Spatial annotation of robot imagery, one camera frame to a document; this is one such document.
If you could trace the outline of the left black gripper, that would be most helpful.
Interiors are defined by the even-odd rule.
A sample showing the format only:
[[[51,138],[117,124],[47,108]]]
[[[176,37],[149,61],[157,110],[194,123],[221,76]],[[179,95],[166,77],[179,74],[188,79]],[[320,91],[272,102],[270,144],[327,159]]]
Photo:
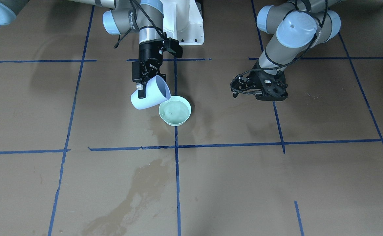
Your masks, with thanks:
[[[257,91],[247,92],[232,87],[233,98],[239,94],[255,95],[260,101],[283,101],[288,98],[285,74],[280,70],[275,75],[264,71],[253,71],[247,77],[236,75],[230,86],[246,86],[248,79]]]

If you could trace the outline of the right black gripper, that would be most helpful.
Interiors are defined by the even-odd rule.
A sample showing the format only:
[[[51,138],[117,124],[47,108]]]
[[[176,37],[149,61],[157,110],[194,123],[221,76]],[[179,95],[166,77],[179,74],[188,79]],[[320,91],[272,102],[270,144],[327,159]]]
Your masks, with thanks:
[[[166,75],[160,72],[163,64],[164,40],[154,39],[139,45],[138,60],[132,63],[132,81],[138,84],[138,98],[146,98],[146,84],[154,76],[161,76],[166,81]]]

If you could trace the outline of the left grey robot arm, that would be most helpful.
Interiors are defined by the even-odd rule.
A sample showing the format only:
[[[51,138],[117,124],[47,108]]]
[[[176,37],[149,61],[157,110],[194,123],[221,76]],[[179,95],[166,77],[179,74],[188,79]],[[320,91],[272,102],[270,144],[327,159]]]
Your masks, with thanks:
[[[286,100],[285,69],[314,46],[337,35],[341,19],[329,7],[338,3],[338,0],[288,0],[260,9],[256,25],[273,36],[253,68],[232,80],[233,97],[246,94],[260,101]]]

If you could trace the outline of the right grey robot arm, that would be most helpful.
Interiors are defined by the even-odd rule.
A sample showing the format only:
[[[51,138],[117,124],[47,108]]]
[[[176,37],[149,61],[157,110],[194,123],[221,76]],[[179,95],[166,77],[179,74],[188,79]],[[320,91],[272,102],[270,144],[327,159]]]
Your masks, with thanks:
[[[139,34],[139,57],[133,62],[132,81],[137,87],[137,98],[147,98],[150,80],[161,75],[163,52],[182,56],[179,42],[163,31],[163,3],[160,0],[81,0],[80,3],[108,9],[102,20],[109,34],[119,36],[114,48],[128,34]]]

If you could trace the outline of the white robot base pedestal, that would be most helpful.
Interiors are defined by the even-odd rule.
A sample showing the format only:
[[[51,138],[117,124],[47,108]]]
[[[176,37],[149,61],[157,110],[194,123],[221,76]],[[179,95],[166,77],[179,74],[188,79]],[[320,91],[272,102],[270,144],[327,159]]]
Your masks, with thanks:
[[[162,0],[163,31],[183,45],[203,45],[204,28],[201,3],[196,0]]]

